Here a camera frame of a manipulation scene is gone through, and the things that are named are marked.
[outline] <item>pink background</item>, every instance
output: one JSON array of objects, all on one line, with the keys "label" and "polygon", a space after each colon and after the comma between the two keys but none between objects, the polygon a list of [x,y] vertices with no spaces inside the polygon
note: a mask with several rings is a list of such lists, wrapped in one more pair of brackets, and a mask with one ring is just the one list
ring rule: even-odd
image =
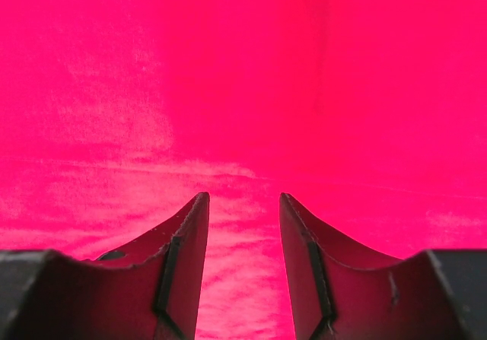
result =
[{"label": "pink background", "polygon": [[293,338],[279,193],[406,257],[486,247],[487,0],[0,0],[2,248],[212,197],[198,338]]}]

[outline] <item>pink fabric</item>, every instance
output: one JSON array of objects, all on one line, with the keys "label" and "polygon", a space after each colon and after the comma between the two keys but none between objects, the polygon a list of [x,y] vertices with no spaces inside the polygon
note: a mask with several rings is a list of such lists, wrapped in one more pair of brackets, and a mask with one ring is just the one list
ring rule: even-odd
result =
[{"label": "pink fabric", "polygon": [[281,191],[387,254],[487,244],[487,0],[0,0],[4,249],[212,196],[198,338],[293,338]]}]

